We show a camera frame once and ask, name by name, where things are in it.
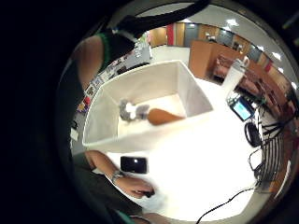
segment black phone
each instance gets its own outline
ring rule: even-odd
[[[144,157],[121,157],[121,170],[136,174],[146,174],[148,171],[147,159]]]

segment hand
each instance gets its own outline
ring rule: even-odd
[[[144,196],[144,193],[141,191],[153,191],[151,184],[148,182],[130,176],[116,179],[115,185],[118,186],[123,192],[135,198],[142,198],[142,196]]]

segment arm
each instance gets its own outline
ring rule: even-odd
[[[111,179],[114,172],[118,170],[110,158],[100,151],[89,150],[85,152],[85,156],[92,169],[99,169],[109,179]],[[115,185],[123,192],[135,198],[141,198],[144,195],[140,191],[152,191],[152,186],[148,182],[130,176],[116,179]]]

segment white table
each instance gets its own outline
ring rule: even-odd
[[[197,122],[193,129],[173,132],[153,150],[130,153],[107,153],[120,167],[120,156],[148,158],[149,172],[130,174],[148,180],[155,188],[150,198],[133,202],[145,212],[180,220],[195,221],[207,210],[226,202],[241,189],[255,182],[250,170],[249,154],[255,150],[244,135],[244,122],[226,104],[221,87],[198,79],[208,100],[211,112],[189,118]],[[137,129],[147,125],[136,125]],[[253,191],[247,191],[203,220],[215,220],[238,215],[245,208]]]

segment white box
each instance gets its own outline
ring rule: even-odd
[[[119,102],[127,99],[137,105],[148,100],[178,94],[187,118],[181,125],[168,123],[152,126],[140,133],[118,136]],[[149,64],[112,78],[100,87],[90,106],[83,131],[82,144],[103,152],[148,150],[158,145],[164,134],[173,129],[189,128],[189,117],[212,110],[212,106],[188,67],[181,61]]]

